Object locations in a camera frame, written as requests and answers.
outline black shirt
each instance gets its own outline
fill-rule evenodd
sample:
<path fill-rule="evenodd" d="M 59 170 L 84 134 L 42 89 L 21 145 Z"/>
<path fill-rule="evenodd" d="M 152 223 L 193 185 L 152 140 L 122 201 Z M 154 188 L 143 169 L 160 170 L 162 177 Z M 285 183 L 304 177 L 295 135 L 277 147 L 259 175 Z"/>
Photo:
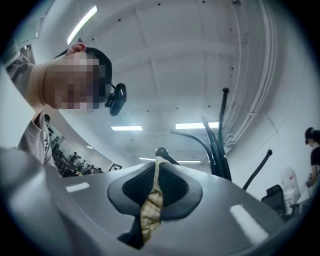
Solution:
<path fill-rule="evenodd" d="M 320 166 L 320 146 L 318 146 L 311 152 L 311 166 L 314 165 Z"/>

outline person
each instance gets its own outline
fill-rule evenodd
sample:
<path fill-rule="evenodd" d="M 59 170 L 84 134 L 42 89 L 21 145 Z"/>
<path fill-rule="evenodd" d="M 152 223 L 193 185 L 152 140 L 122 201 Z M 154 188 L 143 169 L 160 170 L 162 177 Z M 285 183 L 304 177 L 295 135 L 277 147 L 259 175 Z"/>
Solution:
<path fill-rule="evenodd" d="M 94 172 L 94 165 L 89 165 L 88 168 L 83 172 L 83 175 L 90 175 Z"/>
<path fill-rule="evenodd" d="M 86 160 L 83 160 L 83 162 L 80 162 L 80 163 L 79 163 L 78 168 L 77 168 L 77 170 L 78 170 L 79 172 L 80 172 L 81 169 L 85 166 L 85 162 L 86 162 Z"/>
<path fill-rule="evenodd" d="M 14 38 L 7 44 L 1 61 L 18 91 L 35 111 L 18 149 L 30 153 L 42 164 L 55 167 L 44 107 L 99 108 L 111 92 L 111 61 L 100 50 L 77 42 L 53 60 L 31 64 L 20 53 Z"/>
<path fill-rule="evenodd" d="M 48 126 L 49 122 L 50 122 L 50 116 L 48 114 L 45 114 L 44 115 L 44 124 L 46 126 Z"/>
<path fill-rule="evenodd" d="M 77 152 L 73 152 L 73 154 L 69 155 L 69 161 L 73 163 L 76 160 Z"/>
<path fill-rule="evenodd" d="M 76 157 L 75 157 L 75 159 L 73 160 L 73 165 L 74 166 L 77 166 L 77 163 L 78 163 L 78 161 L 79 161 L 79 156 L 77 155 Z"/>
<path fill-rule="evenodd" d="M 309 180 L 306 182 L 306 185 L 309 188 L 313 186 L 318 180 L 320 180 L 320 175 L 318 172 L 320 165 L 320 130 L 315 130 L 310 127 L 305 131 L 304 137 L 305 144 L 312 147 L 310 156 L 311 174 L 309 176 Z"/>
<path fill-rule="evenodd" d="M 76 167 L 79 167 L 79 165 L 81 165 L 81 156 L 78 156 L 77 158 L 76 158 L 76 160 L 74 161 L 74 165 L 76 166 Z"/>
<path fill-rule="evenodd" d="M 90 174 L 93 174 L 94 173 L 94 165 L 91 165 L 91 167 L 89 168 L 89 173 Z"/>

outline man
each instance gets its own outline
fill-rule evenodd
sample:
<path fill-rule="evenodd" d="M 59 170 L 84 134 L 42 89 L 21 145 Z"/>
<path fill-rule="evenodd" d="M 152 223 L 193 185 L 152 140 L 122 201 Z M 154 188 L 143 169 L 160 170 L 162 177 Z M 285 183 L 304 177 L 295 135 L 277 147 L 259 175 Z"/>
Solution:
<path fill-rule="evenodd" d="M 77 155 L 74 159 L 74 161 L 72 162 L 74 166 L 77 166 L 77 163 L 79 161 L 79 156 Z"/>
<path fill-rule="evenodd" d="M 18 145 L 42 164 L 55 166 L 47 137 L 44 107 L 54 109 L 98 108 L 111 91 L 112 64 L 95 48 L 78 42 L 54 60 L 33 65 L 14 40 L 8 43 L 2 62 L 12 82 L 34 109 Z"/>
<path fill-rule="evenodd" d="M 94 172 L 94 165 L 88 165 L 88 168 L 83 172 L 83 175 L 91 175 Z"/>
<path fill-rule="evenodd" d="M 68 161 L 74 162 L 77 157 L 77 152 L 73 152 L 73 154 L 69 155 Z"/>
<path fill-rule="evenodd" d="M 45 114 L 44 115 L 44 124 L 46 126 L 48 126 L 49 122 L 50 122 L 50 116 L 48 114 Z"/>
<path fill-rule="evenodd" d="M 77 166 L 77 170 L 80 172 L 81 169 L 85 166 L 85 162 L 86 160 L 83 160 L 83 162 L 79 162 L 78 163 L 78 166 Z"/>
<path fill-rule="evenodd" d="M 75 161 L 73 162 L 73 164 L 76 166 L 76 167 L 79 167 L 79 165 L 81 165 L 81 156 L 77 156 Z"/>

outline ear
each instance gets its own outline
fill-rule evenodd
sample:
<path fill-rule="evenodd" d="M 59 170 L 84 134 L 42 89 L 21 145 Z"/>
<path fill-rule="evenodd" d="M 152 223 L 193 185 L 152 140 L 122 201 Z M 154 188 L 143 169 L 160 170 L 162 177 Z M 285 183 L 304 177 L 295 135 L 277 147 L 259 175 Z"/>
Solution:
<path fill-rule="evenodd" d="M 65 56 L 68 56 L 70 54 L 74 53 L 84 53 L 86 51 L 86 45 L 82 42 L 76 42 L 73 45 L 71 45 L 66 52 Z"/>

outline white ceiling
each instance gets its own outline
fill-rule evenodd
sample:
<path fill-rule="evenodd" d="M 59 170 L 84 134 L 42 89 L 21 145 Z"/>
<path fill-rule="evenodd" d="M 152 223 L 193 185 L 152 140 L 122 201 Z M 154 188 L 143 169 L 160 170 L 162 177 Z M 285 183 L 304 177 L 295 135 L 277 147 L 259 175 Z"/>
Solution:
<path fill-rule="evenodd" d="M 67 2 L 64 9 L 53 4 L 40 40 L 52 42 L 52 56 L 62 52 L 74 26 L 97 5 L 98 14 L 74 41 L 81 37 L 89 47 L 103 51 L 113 64 L 113 84 L 124 83 L 128 95 L 116 117 L 104 108 L 79 116 L 78 121 L 73 118 L 70 125 L 75 131 L 85 122 L 106 147 L 133 159 L 154 158 L 155 149 L 165 147 L 177 160 L 203 160 L 206 154 L 199 144 L 171 135 L 169 130 L 177 123 L 199 123 L 202 115 L 209 122 L 218 121 L 224 87 L 230 89 L 224 136 L 245 127 L 249 108 L 261 93 L 258 87 L 266 68 L 265 21 L 259 4 L 242 1 L 241 6 L 234 6 L 231 0 Z M 142 126 L 143 131 L 113 131 L 111 126 Z M 204 130 L 184 132 L 208 141 Z"/>

